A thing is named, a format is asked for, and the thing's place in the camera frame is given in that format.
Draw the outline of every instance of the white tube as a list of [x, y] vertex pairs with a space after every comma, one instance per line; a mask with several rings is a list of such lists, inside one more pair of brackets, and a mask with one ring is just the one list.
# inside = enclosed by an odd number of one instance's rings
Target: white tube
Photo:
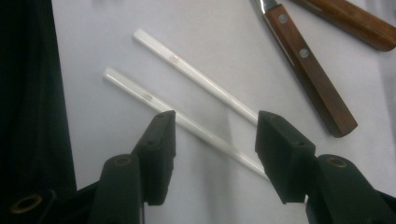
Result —
[[138, 29], [134, 33], [134, 38], [137, 39], [141, 44], [151, 49], [152, 52], [156, 53], [160, 58], [164, 59], [166, 62], [172, 64], [177, 70], [179, 70], [183, 75], [189, 77], [192, 81], [197, 83], [199, 86], [210, 92], [212, 95], [220, 99], [224, 104], [228, 105], [230, 108], [239, 113], [242, 117], [246, 118], [254, 125], [257, 125], [258, 113], [254, 112], [242, 102], [233, 97], [230, 93], [216, 84], [214, 81], [210, 80], [200, 71], [192, 67], [190, 64], [186, 63], [180, 57], [178, 57], [174, 52], [161, 44], [158, 40], [154, 39], [152, 36], [148, 35], [141, 29]]
[[[147, 92], [142, 87], [134, 83], [131, 79], [125, 77], [114, 69], [107, 68], [106, 72], [104, 73], [104, 77], [105, 79], [114, 83], [116, 86], [120, 87], [121, 89], [134, 96], [135, 98], [151, 106], [158, 112], [175, 110], [170, 105], [164, 103], [162, 100]], [[249, 158], [243, 152], [239, 151], [236, 147], [215, 136], [209, 130], [205, 129], [204, 127], [197, 124], [192, 119], [189, 119], [185, 115], [179, 113], [178, 111], [176, 111], [176, 123], [181, 127], [185, 128], [187, 131], [195, 134], [212, 147], [222, 151], [236, 161], [239, 161], [251, 171], [268, 179], [260, 164], [257, 164], [254, 160]]]

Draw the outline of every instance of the black cloth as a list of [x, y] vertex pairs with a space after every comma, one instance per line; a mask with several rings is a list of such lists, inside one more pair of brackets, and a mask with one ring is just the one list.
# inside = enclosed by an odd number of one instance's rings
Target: black cloth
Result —
[[0, 196], [76, 191], [50, 0], [0, 1]]

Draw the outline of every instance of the knife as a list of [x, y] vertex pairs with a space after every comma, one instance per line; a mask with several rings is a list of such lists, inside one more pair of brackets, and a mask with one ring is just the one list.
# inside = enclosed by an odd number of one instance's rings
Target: knife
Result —
[[351, 133], [358, 123], [341, 96], [305, 43], [286, 9], [275, 0], [257, 0], [265, 23], [318, 111], [323, 123], [334, 137]]
[[292, 0], [375, 49], [396, 47], [396, 28], [346, 0]]

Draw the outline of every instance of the white table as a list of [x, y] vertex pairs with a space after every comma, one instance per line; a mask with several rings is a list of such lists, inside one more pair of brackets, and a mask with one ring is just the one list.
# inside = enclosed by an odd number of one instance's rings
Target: white table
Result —
[[[396, 25], [393, 0], [353, 0]], [[103, 80], [111, 66], [257, 159], [256, 128], [133, 40], [142, 28], [254, 111], [277, 113], [317, 146], [354, 162], [396, 196], [396, 49], [380, 52], [291, 1], [279, 0], [359, 123], [326, 131], [258, 14], [255, 0], [53, 1], [78, 188], [104, 162], [129, 153], [156, 114]], [[177, 127], [175, 170], [149, 223], [307, 223], [303, 204], [283, 205], [272, 185]]]

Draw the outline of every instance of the black fabric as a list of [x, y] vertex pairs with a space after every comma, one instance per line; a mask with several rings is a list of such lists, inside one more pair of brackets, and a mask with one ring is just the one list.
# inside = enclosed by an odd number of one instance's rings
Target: black fabric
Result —
[[76, 191], [50, 0], [0, 1], [0, 195]]

